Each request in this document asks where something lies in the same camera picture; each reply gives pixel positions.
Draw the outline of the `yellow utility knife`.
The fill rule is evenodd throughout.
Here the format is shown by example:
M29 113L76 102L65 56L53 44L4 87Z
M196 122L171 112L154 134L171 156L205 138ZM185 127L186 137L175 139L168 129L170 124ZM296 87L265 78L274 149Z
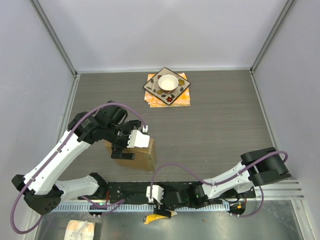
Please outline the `yellow utility knife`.
M175 210L170 210L171 211L171 217L176 216L178 213ZM145 225L150 224L151 222L157 221L157 220L162 220L162 219L169 219L167 217L164 216L160 216L160 215L156 215L156 214L149 214L146 215L143 219L143 223Z

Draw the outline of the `brown cardboard express box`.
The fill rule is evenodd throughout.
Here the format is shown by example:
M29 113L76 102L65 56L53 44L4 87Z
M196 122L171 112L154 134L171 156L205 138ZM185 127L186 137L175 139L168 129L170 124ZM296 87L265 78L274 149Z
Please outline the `brown cardboard express box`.
M115 159L114 161L122 167L143 170L153 173L157 165L156 143L153 138L149 141L147 148L128 148L123 150L124 153L134 154L134 160Z

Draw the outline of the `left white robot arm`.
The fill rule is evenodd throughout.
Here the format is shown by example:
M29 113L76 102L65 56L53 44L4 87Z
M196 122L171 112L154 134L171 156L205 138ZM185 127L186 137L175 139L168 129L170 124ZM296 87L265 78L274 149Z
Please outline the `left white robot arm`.
M83 178L58 180L79 155L101 140L111 143L112 158L133 160L134 154L123 150L148 147L148 125L134 109L113 101L78 113L56 146L35 168L13 177L11 182L19 191L18 197L41 216L64 200L104 198L108 184L96 172Z

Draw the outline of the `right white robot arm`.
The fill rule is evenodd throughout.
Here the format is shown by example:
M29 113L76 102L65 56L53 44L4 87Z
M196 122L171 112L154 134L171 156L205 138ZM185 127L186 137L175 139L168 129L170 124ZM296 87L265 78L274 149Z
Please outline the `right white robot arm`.
M202 208L215 200L237 198L252 187L261 188L290 178L285 163L288 153L274 147L255 150L241 155L241 161L230 170L212 178L201 179L183 190L168 190L152 179L145 196L154 213L170 217L171 211L188 207Z

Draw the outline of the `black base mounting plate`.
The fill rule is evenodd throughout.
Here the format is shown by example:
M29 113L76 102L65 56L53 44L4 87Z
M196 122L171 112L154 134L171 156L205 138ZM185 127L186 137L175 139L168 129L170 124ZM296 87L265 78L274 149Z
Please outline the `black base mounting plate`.
M220 193L216 198L209 199L209 195L204 193L202 189L203 184L198 181L165 181L155 182L153 186L154 185L159 185L164 190L176 189L178 191L184 191L184 207L196 209L212 204L220 204L223 200L253 199L256 197L253 187L243 193L237 193L236 190L232 188L224 193ZM149 182L109 182L107 184L106 196L111 203L124 199L124 203L129 205L147 204L146 190L148 186L150 186Z

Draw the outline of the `white ceramic bowl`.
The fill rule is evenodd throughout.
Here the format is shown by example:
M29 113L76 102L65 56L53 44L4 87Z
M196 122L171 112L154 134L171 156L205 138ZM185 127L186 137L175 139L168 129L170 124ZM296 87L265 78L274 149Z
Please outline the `white ceramic bowl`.
M174 91L179 85L179 80L174 75L166 74L162 75L158 79L158 86L164 92L172 92Z

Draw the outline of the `white orange paper packet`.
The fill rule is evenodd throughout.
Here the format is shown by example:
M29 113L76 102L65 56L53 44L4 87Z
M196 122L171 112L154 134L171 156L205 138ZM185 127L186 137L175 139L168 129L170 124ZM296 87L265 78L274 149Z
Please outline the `white orange paper packet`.
M64 240L93 240L95 226L94 222L70 220L65 230Z

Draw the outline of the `aluminium frame rail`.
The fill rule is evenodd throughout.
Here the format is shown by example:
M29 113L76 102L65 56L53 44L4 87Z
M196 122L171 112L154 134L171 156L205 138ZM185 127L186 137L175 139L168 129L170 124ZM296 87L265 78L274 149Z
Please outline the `aluminium frame rail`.
M297 180L283 180L261 186L267 201L304 200L304 194Z

